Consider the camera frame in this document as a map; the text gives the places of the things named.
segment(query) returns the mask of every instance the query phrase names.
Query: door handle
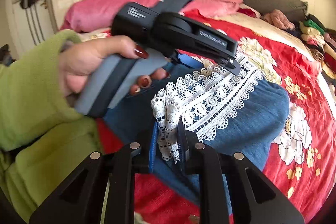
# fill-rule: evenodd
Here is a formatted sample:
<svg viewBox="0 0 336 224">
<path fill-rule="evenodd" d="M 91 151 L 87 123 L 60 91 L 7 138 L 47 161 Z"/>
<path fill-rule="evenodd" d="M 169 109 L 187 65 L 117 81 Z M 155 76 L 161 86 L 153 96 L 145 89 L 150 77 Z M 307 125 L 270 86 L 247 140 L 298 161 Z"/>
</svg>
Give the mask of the door handle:
<svg viewBox="0 0 336 224">
<path fill-rule="evenodd" d="M 48 3 L 47 3 L 47 0 L 44 0 L 40 6 L 43 6 L 45 9 L 48 9 Z"/>
</svg>

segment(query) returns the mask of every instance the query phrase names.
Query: hand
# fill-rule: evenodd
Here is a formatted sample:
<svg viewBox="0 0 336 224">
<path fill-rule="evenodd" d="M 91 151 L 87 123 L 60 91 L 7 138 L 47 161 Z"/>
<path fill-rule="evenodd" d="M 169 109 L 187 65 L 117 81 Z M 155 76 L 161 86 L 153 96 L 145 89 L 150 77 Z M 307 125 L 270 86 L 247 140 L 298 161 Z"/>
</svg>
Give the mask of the hand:
<svg viewBox="0 0 336 224">
<path fill-rule="evenodd" d="M 80 93 L 88 79 L 104 58 L 112 54 L 120 54 L 126 58 L 147 58 L 148 53 L 136 45 L 129 37 L 120 35 L 100 38 L 72 45 L 59 55 L 59 85 L 65 97 L 72 93 Z M 156 70 L 151 77 L 163 79 L 169 76 L 164 69 Z M 148 88 L 152 78 L 142 75 L 130 88 L 130 94 L 137 94 L 141 88 Z"/>
</svg>

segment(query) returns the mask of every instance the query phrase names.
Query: green sleeve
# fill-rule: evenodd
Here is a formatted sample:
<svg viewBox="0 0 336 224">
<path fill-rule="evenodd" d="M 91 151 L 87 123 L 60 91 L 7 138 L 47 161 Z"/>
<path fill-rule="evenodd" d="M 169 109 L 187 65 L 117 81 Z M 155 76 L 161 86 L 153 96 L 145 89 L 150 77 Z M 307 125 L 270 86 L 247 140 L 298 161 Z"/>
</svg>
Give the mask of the green sleeve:
<svg viewBox="0 0 336 224">
<path fill-rule="evenodd" d="M 0 149 L 29 144 L 54 126 L 82 117 L 59 89 L 58 55 L 66 41 L 80 39 L 61 31 L 10 67 L 0 67 Z"/>
</svg>

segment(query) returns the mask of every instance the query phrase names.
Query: pile of clothes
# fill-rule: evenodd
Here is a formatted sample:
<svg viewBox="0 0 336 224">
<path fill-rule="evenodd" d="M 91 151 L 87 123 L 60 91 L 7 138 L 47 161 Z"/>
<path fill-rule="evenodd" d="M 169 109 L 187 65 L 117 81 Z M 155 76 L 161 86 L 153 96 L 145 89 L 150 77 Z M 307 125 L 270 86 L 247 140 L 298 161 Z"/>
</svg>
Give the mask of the pile of clothes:
<svg viewBox="0 0 336 224">
<path fill-rule="evenodd" d="M 280 10 L 274 10 L 262 19 L 304 43 L 313 58 L 321 63 L 322 75 L 336 102 L 336 31 L 327 29 L 314 15 L 308 15 L 304 22 L 290 22 Z"/>
</svg>

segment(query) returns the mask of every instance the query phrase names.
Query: red bedspread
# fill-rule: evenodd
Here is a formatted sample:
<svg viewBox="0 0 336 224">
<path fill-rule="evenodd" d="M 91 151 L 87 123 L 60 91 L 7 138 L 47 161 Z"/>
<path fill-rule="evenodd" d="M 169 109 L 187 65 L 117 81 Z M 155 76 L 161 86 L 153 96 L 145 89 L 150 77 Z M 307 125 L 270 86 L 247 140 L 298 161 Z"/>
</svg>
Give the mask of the red bedspread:
<svg viewBox="0 0 336 224">
<path fill-rule="evenodd" d="M 280 149 L 279 144 L 273 143 L 263 172 L 289 198 L 308 222 L 326 200 L 333 186 L 336 169 L 336 123 L 317 82 L 319 67 L 294 48 L 258 36 L 250 29 L 226 21 L 208 19 L 197 12 L 188 13 L 187 16 L 210 24 L 214 29 L 221 29 L 235 40 L 239 41 L 241 37 L 256 39 L 272 54 L 277 64 L 273 68 L 281 77 L 282 87 L 288 91 L 291 103 L 301 111 L 298 113 L 304 112 L 302 121 L 299 123 L 295 122 L 295 119 L 288 119 L 286 129 L 295 128 L 300 133 L 302 129 L 298 127 L 304 126 L 306 131 L 311 132 L 311 144 L 307 148 L 303 147 L 307 140 L 300 140 L 302 135 L 292 136 L 291 133 L 291 136 L 288 134 L 286 136 L 284 130 L 280 140 L 287 138 L 288 149 L 296 153 L 296 157 L 303 157 L 304 160 L 301 164 L 297 163 L 300 162 L 297 158 L 290 163 L 286 160 L 289 163 L 286 165 L 281 159 L 283 150 Z M 115 140 L 102 122 L 98 124 L 105 152 L 116 151 L 121 146 L 120 142 Z M 152 224 L 190 223 L 188 216 L 199 214 L 195 205 L 179 197 L 152 175 L 136 177 L 135 210 L 145 221 Z"/>
</svg>

